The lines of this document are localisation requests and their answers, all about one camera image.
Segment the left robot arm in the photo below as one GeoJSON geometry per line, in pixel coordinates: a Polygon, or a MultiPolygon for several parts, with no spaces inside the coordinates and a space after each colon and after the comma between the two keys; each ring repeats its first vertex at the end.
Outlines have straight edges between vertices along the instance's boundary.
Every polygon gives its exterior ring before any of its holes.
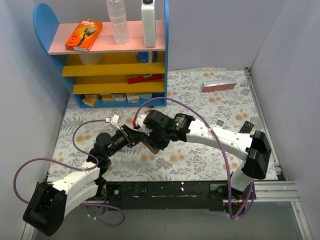
{"type": "Polygon", "coordinates": [[[105,184],[102,175],[111,165],[110,157],[124,147],[137,145],[150,132],[145,127],[133,130],[123,125],[114,135],[100,133],[79,171],[36,186],[22,219],[46,236],[53,235],[70,211],[101,193],[105,184]]]}

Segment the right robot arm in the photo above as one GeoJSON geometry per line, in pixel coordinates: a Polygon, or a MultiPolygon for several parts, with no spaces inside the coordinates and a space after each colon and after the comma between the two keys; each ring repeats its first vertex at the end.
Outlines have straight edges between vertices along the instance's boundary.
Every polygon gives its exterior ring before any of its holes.
{"type": "Polygon", "coordinates": [[[223,149],[242,160],[230,177],[233,190],[243,192],[253,180],[264,180],[267,176],[272,149],[266,134],[260,130],[253,134],[218,127],[210,130],[193,116],[178,113],[171,118],[157,110],[140,115],[136,122],[146,134],[151,149],[164,150],[170,141],[182,141],[223,149]]]}

